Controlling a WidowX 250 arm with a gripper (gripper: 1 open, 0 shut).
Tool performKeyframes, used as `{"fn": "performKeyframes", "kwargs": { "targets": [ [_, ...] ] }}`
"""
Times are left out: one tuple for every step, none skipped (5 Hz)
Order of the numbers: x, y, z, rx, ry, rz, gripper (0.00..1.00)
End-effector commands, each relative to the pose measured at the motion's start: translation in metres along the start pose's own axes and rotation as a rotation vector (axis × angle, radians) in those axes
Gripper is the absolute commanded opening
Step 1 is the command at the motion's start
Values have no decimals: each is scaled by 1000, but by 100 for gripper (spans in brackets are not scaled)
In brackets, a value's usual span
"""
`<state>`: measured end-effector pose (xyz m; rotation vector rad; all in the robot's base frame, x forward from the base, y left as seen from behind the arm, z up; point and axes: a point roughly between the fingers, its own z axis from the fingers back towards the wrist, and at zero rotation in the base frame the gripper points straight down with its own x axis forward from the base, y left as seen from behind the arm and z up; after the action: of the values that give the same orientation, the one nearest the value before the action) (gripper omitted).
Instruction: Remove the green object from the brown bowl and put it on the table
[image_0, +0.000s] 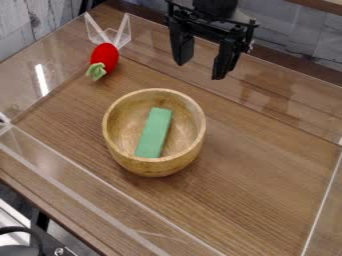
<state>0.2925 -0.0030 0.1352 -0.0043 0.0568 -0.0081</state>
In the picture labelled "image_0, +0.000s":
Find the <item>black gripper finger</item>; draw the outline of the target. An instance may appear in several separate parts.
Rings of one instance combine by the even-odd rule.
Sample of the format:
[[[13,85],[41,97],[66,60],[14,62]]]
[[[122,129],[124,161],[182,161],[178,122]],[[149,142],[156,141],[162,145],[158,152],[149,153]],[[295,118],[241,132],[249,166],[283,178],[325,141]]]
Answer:
[[[240,42],[232,38],[224,38],[218,43],[218,52],[213,59],[212,80],[221,80],[233,70],[240,56]]]
[[[193,36],[186,31],[184,24],[169,21],[169,41],[172,57],[178,66],[184,65],[193,56]]]

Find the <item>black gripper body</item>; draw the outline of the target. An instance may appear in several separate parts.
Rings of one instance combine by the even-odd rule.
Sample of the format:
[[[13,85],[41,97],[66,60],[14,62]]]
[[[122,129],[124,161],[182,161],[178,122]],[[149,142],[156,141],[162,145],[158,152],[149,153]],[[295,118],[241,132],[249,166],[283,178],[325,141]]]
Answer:
[[[252,49],[256,19],[237,8],[237,0],[165,0],[165,24],[169,21],[184,24],[192,36],[218,43],[224,38],[240,42],[240,51]]]

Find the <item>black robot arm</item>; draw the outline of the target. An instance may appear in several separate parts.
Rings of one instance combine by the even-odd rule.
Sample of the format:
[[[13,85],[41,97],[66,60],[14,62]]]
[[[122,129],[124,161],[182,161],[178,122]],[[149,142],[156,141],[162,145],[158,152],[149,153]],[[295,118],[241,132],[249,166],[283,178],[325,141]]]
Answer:
[[[218,44],[212,64],[212,80],[235,69],[241,53],[252,50],[255,18],[237,9],[237,0],[190,0],[190,7],[165,0],[172,58],[182,66],[193,57],[194,38]]]

